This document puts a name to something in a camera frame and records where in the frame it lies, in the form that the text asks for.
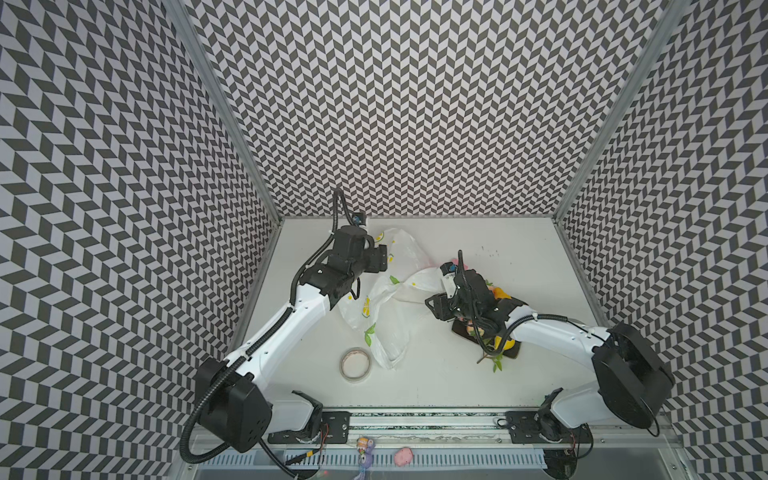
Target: mounting plate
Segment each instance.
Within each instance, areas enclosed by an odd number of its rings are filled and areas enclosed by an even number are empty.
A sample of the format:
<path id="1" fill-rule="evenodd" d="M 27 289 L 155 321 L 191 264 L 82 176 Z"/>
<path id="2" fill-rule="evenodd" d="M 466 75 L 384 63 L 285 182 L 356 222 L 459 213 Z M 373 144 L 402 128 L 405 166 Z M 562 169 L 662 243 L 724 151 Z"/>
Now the mounting plate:
<path id="1" fill-rule="evenodd" d="M 329 426 L 326 444 L 346 443 L 346 437 L 349 433 L 349 412 L 323 412 L 320 420 L 320 431 Z M 266 440 L 272 445 L 319 445 L 319 439 L 316 442 L 308 442 L 304 438 L 298 438 L 299 432 L 285 430 L 282 432 L 270 433 Z"/>
<path id="2" fill-rule="evenodd" d="M 537 410 L 523 411 L 523 412 L 506 412 L 505 418 L 507 419 L 507 431 L 512 439 L 512 443 L 542 443 L 546 442 L 540 435 L 541 431 L 538 427 L 538 423 L 535 420 Z M 586 425 L 579 427 L 580 434 L 577 436 L 576 441 L 589 445 L 593 442 L 592 432 Z M 571 443 L 571 432 L 565 430 L 561 437 L 560 442 L 554 443 Z"/>

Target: black motor housing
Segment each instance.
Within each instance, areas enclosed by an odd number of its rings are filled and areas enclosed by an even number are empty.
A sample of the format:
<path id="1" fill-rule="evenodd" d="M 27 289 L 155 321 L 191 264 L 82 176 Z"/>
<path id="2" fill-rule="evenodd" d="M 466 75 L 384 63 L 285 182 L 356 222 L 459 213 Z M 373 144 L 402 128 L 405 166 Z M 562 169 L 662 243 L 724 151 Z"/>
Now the black motor housing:
<path id="1" fill-rule="evenodd" d="M 648 429 L 674 386 L 670 367 L 632 326 L 619 323 L 608 332 L 610 339 L 592 356 L 600 395 L 619 419 Z"/>
<path id="2" fill-rule="evenodd" d="M 227 362 L 209 358 L 195 374 L 195 403 L 199 403 Z M 232 372 L 224 386 L 214 393 L 198 422 L 215 436 L 245 453 L 259 442 L 272 421 L 272 406 L 259 387 L 247 376 Z"/>

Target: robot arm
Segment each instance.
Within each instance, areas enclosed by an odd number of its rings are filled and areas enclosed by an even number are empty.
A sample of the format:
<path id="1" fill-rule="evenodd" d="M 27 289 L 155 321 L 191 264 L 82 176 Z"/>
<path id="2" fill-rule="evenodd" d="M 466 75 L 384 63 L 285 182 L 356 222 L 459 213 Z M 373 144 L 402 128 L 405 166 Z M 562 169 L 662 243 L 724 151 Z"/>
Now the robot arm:
<path id="1" fill-rule="evenodd" d="M 227 366 L 246 355 L 248 347 L 260 339 L 283 315 L 290 304 L 281 307 L 256 335 L 248 339 L 239 349 L 224 359 Z M 236 370 L 238 375 L 253 376 L 251 380 L 262 392 L 266 391 L 278 365 L 288 356 L 293 346 L 304 337 L 331 310 L 327 295 L 312 285 L 299 285 L 296 289 L 296 310 L 288 317 L 277 332 L 272 335 L 253 355 Z"/>
<path id="2" fill-rule="evenodd" d="M 200 414 L 194 420 L 238 452 L 250 450 L 265 433 L 280 430 L 302 430 L 312 439 L 319 429 L 322 404 L 301 392 L 286 396 L 267 392 L 270 379 L 296 343 L 352 291 L 361 273 L 378 273 L 386 267 L 386 246 L 375 247 L 364 228 L 347 225 L 336 230 L 333 248 L 296 275 L 293 302 L 223 361 L 208 359 L 197 370 L 195 408 Z M 205 461 L 204 455 L 186 451 L 182 458 Z"/>
<path id="3" fill-rule="evenodd" d="M 489 356 L 501 353 L 511 339 L 566 356 L 597 376 L 597 381 L 556 389 L 547 397 L 536 415 L 546 439 L 557 441 L 565 429 L 614 416 L 642 429 L 653 425 L 674 378 L 636 329 L 626 324 L 611 329 L 586 326 L 564 316 L 537 313 L 515 298 L 496 299 L 482 276 L 463 266 L 461 251 L 458 266 L 441 266 L 446 293 L 425 302 L 437 319 L 459 319 L 486 341 L 500 336 L 497 343 L 490 342 L 498 349 L 478 342 Z"/>

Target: black and white geometric pattern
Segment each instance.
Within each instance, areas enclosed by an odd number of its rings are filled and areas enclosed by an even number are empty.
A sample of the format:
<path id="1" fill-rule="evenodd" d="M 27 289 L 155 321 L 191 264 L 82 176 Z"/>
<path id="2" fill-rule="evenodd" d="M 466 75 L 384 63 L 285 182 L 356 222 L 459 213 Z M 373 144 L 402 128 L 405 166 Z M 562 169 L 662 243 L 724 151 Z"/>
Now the black and white geometric pattern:
<path id="1" fill-rule="evenodd" d="M 0 2 L 0 67 L 0 478 L 156 478 L 270 223 L 157 0 Z"/>
<path id="2" fill-rule="evenodd" d="M 566 219 L 704 478 L 768 478 L 766 54 L 768 3 L 694 2 Z"/>
<path id="3" fill-rule="evenodd" d="M 281 214 L 550 214 L 666 4 L 187 10 Z"/>

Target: white plastic bag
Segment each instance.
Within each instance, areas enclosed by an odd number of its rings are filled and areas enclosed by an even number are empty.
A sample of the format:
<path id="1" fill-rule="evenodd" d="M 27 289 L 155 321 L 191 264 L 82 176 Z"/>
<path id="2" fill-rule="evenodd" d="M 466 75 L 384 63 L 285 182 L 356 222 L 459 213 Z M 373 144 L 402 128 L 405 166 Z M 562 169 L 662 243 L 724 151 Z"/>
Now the white plastic bag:
<path id="1" fill-rule="evenodd" d="M 360 276 L 360 297 L 341 299 L 336 308 L 342 318 L 371 347 L 373 358 L 391 369 L 402 360 L 410 340 L 412 310 L 399 303 L 422 303 L 444 291 L 440 270 L 404 230 L 391 228 L 376 239 L 387 246 L 387 271 Z"/>

